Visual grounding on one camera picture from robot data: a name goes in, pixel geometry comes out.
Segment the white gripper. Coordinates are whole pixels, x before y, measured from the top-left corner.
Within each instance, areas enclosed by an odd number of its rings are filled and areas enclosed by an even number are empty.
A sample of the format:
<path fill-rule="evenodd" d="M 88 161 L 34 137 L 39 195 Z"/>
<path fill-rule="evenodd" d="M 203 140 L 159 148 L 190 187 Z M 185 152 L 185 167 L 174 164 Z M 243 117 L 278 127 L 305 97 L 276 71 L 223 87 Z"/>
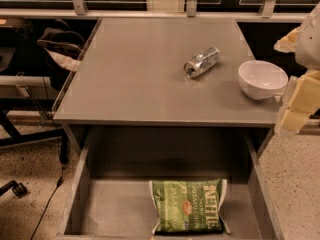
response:
<path fill-rule="evenodd" d="M 290 77 L 277 115 L 275 134 L 289 137 L 298 134 L 320 109 L 320 3 L 303 20 L 300 28 L 278 40 L 274 49 L 283 53 L 296 51 L 296 62 L 308 68 L 301 77 Z"/>

